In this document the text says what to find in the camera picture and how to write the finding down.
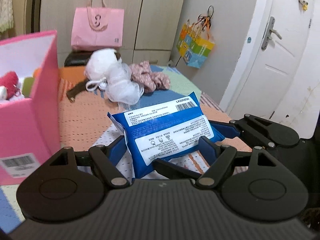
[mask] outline pink paper bag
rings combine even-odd
[[[73,50],[94,51],[122,46],[123,9],[92,8],[88,0],[86,8],[76,8],[71,33]]]

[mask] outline blue package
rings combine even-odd
[[[168,161],[197,151],[202,135],[212,142],[225,138],[210,125],[194,92],[177,100],[108,116],[125,133],[138,179],[153,171],[151,163],[156,158]]]

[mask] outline pink storage box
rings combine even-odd
[[[30,98],[0,105],[0,185],[20,184],[60,149],[56,31],[0,41],[0,76],[39,67]]]

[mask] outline pink floral fabric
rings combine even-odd
[[[140,64],[129,65],[131,69],[131,80],[144,85],[145,93],[152,93],[155,90],[168,90],[170,78],[162,72],[152,72],[149,61]]]

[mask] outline white wardrobe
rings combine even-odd
[[[71,51],[70,40],[76,7],[87,0],[41,0],[40,30],[58,31],[58,62],[63,66]],[[101,5],[93,0],[92,7]],[[123,42],[120,53],[126,63],[169,61],[183,0],[104,0],[109,8],[124,9]]]

